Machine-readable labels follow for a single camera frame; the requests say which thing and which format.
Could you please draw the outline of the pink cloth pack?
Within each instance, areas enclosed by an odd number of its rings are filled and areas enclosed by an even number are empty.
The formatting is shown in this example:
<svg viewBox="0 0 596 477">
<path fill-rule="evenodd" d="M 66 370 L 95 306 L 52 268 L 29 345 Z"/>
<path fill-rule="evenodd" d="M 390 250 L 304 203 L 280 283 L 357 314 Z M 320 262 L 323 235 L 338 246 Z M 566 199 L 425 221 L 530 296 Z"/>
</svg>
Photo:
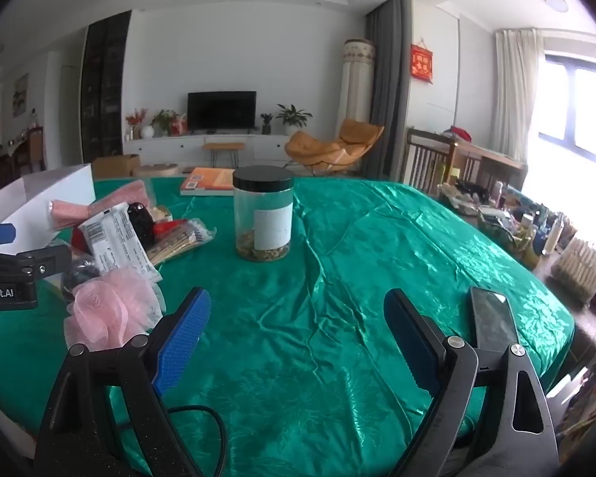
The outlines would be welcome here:
<svg viewBox="0 0 596 477">
<path fill-rule="evenodd" d="M 91 205 L 78 205 L 65 200 L 53 199 L 49 204 L 51 228 L 60 231 L 67 227 L 74 227 L 116 205 L 131 205 L 136 202 L 144 207 L 150 207 L 150 194 L 141 180 L 124 184 Z"/>
</svg>

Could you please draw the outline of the white barcode snack bag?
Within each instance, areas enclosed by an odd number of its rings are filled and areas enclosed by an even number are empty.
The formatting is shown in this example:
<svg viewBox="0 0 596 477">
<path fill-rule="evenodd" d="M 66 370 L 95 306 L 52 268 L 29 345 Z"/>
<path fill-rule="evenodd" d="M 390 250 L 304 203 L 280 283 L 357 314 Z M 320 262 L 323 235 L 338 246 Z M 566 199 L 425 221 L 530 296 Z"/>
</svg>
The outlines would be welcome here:
<svg viewBox="0 0 596 477">
<path fill-rule="evenodd" d="M 114 269 L 132 269 L 143 279 L 158 283 L 160 272 L 149 260 L 128 214 L 127 202 L 108 208 L 78 228 L 101 275 Z"/>
</svg>

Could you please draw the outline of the black lace hair scrunchies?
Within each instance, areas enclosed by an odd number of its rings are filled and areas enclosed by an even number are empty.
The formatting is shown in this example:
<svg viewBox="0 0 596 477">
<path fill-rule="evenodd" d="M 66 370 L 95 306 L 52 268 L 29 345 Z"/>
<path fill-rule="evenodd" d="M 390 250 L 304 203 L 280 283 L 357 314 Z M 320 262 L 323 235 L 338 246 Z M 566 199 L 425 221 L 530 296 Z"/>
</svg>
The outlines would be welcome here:
<svg viewBox="0 0 596 477">
<path fill-rule="evenodd" d="M 155 221 L 148 209 L 140 202 L 133 202 L 128 205 L 128 217 L 142 247 L 148 250 L 154 246 L 156 242 Z"/>
</svg>

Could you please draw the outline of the wooden cotton swab pack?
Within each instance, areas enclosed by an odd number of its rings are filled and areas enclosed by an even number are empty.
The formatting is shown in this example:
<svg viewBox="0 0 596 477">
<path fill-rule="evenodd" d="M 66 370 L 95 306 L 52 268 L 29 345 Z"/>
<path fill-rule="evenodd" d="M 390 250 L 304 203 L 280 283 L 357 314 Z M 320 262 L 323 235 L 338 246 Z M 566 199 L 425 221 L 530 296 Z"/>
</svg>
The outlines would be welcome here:
<svg viewBox="0 0 596 477">
<path fill-rule="evenodd" d="M 212 241 L 216 236 L 215 228 L 207 228 L 198 219 L 186 220 L 186 223 L 156 239 L 154 246 L 147 250 L 150 263 L 159 265 L 180 254 L 186 253 Z"/>
</svg>

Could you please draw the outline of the red tissue pack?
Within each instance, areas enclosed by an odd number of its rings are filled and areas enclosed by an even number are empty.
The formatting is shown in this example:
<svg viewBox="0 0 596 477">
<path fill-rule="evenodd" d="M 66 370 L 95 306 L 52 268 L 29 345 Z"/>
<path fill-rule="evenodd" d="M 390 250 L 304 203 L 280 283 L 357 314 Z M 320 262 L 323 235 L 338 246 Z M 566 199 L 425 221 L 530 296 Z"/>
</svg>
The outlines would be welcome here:
<svg viewBox="0 0 596 477">
<path fill-rule="evenodd" d="M 169 234 L 173 229 L 180 227 L 186 223 L 186 220 L 172 220 L 155 223 L 153 226 L 153 233 L 156 239 L 162 238 Z"/>
</svg>

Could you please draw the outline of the white cardboard box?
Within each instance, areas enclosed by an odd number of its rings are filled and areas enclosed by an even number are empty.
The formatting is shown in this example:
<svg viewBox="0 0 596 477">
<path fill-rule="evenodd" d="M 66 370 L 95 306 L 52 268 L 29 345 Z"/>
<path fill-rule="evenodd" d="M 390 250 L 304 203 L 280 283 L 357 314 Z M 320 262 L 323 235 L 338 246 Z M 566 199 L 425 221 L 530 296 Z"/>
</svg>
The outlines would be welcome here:
<svg viewBox="0 0 596 477">
<path fill-rule="evenodd" d="M 0 246 L 0 254 L 17 255 L 52 246 L 59 231 L 51 228 L 53 199 L 78 205 L 94 202 L 91 167 L 78 165 L 22 176 L 0 190 L 0 224 L 15 226 L 15 240 Z"/>
</svg>

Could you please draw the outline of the black smartphone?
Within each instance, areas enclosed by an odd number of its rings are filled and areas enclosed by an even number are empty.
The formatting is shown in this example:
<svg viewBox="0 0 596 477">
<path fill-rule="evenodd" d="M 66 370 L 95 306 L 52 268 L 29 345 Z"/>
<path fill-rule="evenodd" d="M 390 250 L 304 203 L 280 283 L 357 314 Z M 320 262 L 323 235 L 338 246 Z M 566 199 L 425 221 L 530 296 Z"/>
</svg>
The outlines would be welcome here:
<svg viewBox="0 0 596 477">
<path fill-rule="evenodd" d="M 469 291 L 478 349 L 503 353 L 519 342 L 508 298 L 481 287 Z"/>
</svg>

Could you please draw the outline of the brown cardboard box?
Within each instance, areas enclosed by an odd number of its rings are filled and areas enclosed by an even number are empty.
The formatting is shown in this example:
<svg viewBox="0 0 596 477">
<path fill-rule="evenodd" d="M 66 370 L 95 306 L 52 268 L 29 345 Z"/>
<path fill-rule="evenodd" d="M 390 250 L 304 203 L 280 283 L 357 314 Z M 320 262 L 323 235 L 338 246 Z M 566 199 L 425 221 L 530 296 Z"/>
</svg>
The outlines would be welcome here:
<svg viewBox="0 0 596 477">
<path fill-rule="evenodd" d="M 131 178 L 141 165 L 139 155 L 116 155 L 98 157 L 91 164 L 94 180 Z"/>
</svg>

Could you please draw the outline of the orange paperback book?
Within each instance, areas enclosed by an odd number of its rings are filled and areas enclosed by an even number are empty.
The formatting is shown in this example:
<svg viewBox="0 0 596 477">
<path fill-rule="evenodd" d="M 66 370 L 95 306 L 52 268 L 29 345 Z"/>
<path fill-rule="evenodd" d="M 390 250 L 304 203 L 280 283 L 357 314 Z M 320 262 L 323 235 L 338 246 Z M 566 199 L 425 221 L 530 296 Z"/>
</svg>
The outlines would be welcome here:
<svg viewBox="0 0 596 477">
<path fill-rule="evenodd" d="M 232 196 L 233 169 L 197 167 L 180 186 L 182 196 Z"/>
</svg>

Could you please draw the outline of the red flower vase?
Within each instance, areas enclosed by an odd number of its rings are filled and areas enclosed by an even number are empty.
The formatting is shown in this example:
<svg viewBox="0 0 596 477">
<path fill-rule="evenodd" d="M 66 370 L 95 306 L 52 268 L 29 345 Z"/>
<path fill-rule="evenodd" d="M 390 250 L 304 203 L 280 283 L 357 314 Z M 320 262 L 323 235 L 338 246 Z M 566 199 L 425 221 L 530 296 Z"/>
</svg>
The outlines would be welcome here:
<svg viewBox="0 0 596 477">
<path fill-rule="evenodd" d="M 154 127 L 147 124 L 147 110 L 145 108 L 135 109 L 126 117 L 126 122 L 129 127 L 129 138 L 132 140 L 138 139 L 153 139 L 155 136 Z"/>
</svg>

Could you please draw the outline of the clear jar black lid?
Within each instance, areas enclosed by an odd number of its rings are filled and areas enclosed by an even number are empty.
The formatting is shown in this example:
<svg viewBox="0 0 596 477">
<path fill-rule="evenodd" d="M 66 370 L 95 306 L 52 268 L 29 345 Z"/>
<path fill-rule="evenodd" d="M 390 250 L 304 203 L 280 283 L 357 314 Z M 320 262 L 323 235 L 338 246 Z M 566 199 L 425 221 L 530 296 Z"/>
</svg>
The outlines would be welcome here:
<svg viewBox="0 0 596 477">
<path fill-rule="evenodd" d="M 232 186 L 236 252 L 256 262 L 281 260 L 292 239 L 294 174 L 282 167 L 240 167 Z"/>
</svg>

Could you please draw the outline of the cluttered side table items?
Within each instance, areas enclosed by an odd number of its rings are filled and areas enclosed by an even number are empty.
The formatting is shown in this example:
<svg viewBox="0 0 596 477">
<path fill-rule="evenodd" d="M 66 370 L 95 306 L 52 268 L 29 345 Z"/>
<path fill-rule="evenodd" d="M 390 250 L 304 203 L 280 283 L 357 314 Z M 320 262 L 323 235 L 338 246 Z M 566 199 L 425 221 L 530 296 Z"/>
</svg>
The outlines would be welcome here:
<svg viewBox="0 0 596 477">
<path fill-rule="evenodd" d="M 474 224 L 484 235 L 530 270 L 543 269 L 578 302 L 596 308 L 596 240 L 574 231 L 566 217 L 550 213 L 512 191 L 509 209 L 480 202 L 487 192 L 469 184 L 442 183 L 442 205 Z"/>
</svg>

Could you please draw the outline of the black display cabinet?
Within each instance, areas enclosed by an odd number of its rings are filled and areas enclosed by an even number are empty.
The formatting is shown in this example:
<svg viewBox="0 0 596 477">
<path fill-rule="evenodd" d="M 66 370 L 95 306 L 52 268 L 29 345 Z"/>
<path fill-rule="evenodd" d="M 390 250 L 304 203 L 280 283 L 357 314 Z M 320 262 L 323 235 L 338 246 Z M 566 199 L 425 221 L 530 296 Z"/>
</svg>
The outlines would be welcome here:
<svg viewBox="0 0 596 477">
<path fill-rule="evenodd" d="M 80 76 L 80 140 L 83 161 L 122 153 L 122 76 L 132 12 L 87 28 Z"/>
</svg>

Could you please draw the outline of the black flat television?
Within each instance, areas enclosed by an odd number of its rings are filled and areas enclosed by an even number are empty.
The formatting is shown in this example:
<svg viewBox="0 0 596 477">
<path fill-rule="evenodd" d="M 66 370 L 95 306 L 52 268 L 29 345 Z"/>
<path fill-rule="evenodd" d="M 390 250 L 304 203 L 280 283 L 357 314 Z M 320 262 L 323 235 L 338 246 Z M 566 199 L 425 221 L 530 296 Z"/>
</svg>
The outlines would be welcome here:
<svg viewBox="0 0 596 477">
<path fill-rule="evenodd" d="M 187 125 L 196 130 L 251 129 L 256 91 L 198 91 L 187 96 Z"/>
</svg>

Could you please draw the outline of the gray curtain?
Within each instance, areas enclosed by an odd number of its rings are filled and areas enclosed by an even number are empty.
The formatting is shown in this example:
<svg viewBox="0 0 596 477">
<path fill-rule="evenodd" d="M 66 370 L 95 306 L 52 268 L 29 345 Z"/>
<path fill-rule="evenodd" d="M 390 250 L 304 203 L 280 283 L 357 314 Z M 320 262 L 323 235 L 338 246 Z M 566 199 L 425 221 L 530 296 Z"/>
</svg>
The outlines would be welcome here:
<svg viewBox="0 0 596 477">
<path fill-rule="evenodd" d="M 410 0 L 387 0 L 366 16 L 375 47 L 369 122 L 383 132 L 363 160 L 367 179 L 396 180 L 401 172 L 409 87 Z"/>
</svg>

